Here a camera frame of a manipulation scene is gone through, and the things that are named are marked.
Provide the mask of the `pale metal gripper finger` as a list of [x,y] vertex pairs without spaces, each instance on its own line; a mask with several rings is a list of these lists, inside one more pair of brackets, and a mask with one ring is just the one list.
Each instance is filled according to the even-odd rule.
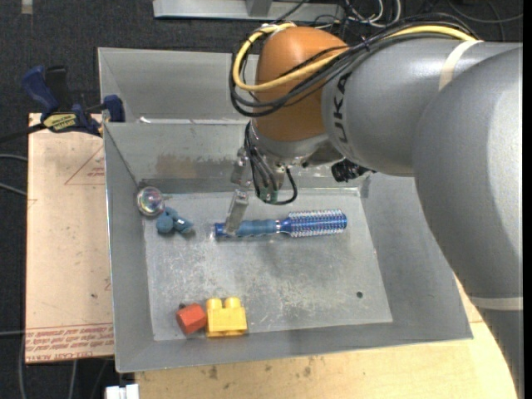
[[233,236],[244,220],[249,205],[249,193],[244,190],[236,190],[229,205],[229,211],[225,220],[225,233]]

